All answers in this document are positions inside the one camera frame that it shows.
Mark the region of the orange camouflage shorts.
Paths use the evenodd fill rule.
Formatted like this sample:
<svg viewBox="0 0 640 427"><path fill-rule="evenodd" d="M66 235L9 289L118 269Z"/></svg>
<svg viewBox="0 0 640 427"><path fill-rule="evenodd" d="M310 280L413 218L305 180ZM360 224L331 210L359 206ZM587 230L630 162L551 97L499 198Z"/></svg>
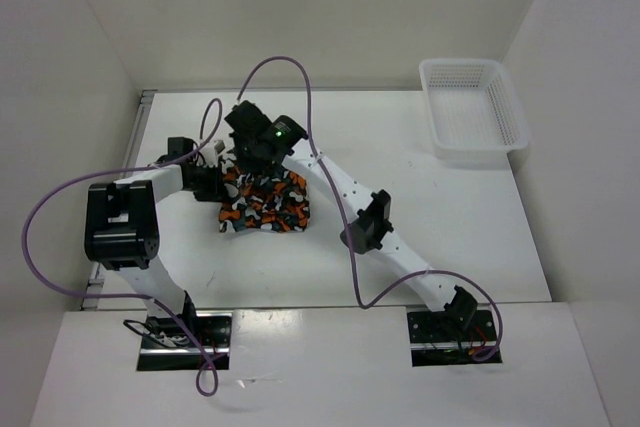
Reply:
<svg viewBox="0 0 640 427"><path fill-rule="evenodd" d="M218 214L221 233L303 232L309 226L308 184L301 175L283 167L266 175L249 173L231 150L221 154L219 167L228 193Z"/></svg>

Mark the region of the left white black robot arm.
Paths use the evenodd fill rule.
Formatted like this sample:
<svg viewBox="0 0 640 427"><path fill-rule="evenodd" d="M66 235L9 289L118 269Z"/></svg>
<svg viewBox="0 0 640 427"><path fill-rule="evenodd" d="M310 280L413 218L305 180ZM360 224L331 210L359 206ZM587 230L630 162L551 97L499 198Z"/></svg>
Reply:
<svg viewBox="0 0 640 427"><path fill-rule="evenodd" d="M200 332L196 308L160 257L156 205L185 191L199 202L229 199L221 169L201 163L194 140L171 137L159 164L129 178L89 187L84 248L87 257L116 272L147 308L152 328L185 347Z"/></svg>

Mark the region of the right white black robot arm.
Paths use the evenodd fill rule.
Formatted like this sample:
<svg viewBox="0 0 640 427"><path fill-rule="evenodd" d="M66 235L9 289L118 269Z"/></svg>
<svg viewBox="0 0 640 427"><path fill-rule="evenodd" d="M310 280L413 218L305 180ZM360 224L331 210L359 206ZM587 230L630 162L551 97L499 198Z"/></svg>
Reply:
<svg viewBox="0 0 640 427"><path fill-rule="evenodd" d="M356 181L316 146L308 128L289 116L270 120L255 104L242 101L226 115L225 122L231 128L241 167L256 174L282 167L302 176L312 189L336 203L343 224L340 240L348 248L360 308L372 308L396 287L407 284L436 312L446 338L460 340L473 329L477 300L402 240L391 222L392 200L387 191L374 191ZM397 277L370 302L364 301L360 291L359 256L377 259Z"/></svg>

